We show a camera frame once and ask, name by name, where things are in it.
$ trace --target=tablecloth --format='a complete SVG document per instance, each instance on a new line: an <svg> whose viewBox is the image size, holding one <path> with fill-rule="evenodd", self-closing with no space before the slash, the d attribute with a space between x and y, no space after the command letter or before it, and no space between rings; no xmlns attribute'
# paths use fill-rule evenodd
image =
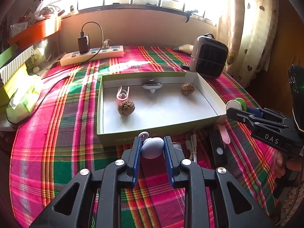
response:
<svg viewBox="0 0 304 228"><path fill-rule="evenodd" d="M124 47L124 57L90 61L51 69L46 78L42 97L60 79L37 112L17 131L11 155L10 193L14 216L28 227L56 194L81 169L98 170L120 158L132 145L102 147L96 135L97 99L100 76L106 74L184 71L190 56L171 48ZM253 98L226 73L216 80L207 80L226 103L243 98L250 107L258 107ZM274 176L271 172L274 149L250 137L243 124L226 121L231 138L226 146L226 168L270 213ZM172 136L182 144L186 157L184 135ZM202 167L211 168L204 149L203 131L197 131L197 157ZM209 202L211 227L214 226ZM168 183L164 159L142 158L138 184L122 190L123 227L183 227L184 189L172 189Z"/></svg>

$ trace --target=curtain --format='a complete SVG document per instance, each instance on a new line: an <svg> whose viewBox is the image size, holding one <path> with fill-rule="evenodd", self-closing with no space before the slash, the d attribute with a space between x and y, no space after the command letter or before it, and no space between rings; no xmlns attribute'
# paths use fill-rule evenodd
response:
<svg viewBox="0 0 304 228"><path fill-rule="evenodd" d="M279 0L223 0L217 40L228 46L225 71L244 88L268 70Z"/></svg>

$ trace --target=pink clip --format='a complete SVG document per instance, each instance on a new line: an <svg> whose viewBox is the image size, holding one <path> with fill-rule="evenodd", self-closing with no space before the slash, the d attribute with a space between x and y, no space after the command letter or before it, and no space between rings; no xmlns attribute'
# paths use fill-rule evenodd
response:
<svg viewBox="0 0 304 228"><path fill-rule="evenodd" d="M225 125L223 124L215 124L214 128L217 128L221 134L222 140L225 144L230 144L230 137L227 132Z"/></svg>
<svg viewBox="0 0 304 228"><path fill-rule="evenodd" d="M120 87L118 89L118 92L116 95L116 101L117 101L118 105L129 99L129 90L130 90L130 87L128 87L128 91L123 90L122 87Z"/></svg>

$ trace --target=power adapter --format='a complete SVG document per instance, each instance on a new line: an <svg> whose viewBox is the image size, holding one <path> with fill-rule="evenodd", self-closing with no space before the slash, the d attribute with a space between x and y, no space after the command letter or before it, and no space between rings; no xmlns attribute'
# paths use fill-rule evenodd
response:
<svg viewBox="0 0 304 228"><path fill-rule="evenodd" d="M78 47L80 54L88 53L91 49L89 35L85 36L83 31L80 32L80 37L78 38Z"/></svg>

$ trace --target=black speaker grille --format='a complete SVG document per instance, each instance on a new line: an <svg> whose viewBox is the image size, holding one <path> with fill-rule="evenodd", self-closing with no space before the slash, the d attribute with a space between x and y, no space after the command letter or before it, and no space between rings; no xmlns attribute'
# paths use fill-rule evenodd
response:
<svg viewBox="0 0 304 228"><path fill-rule="evenodd" d="M212 77L220 76L227 60L227 51L213 45L202 45L199 52L196 71Z"/></svg>

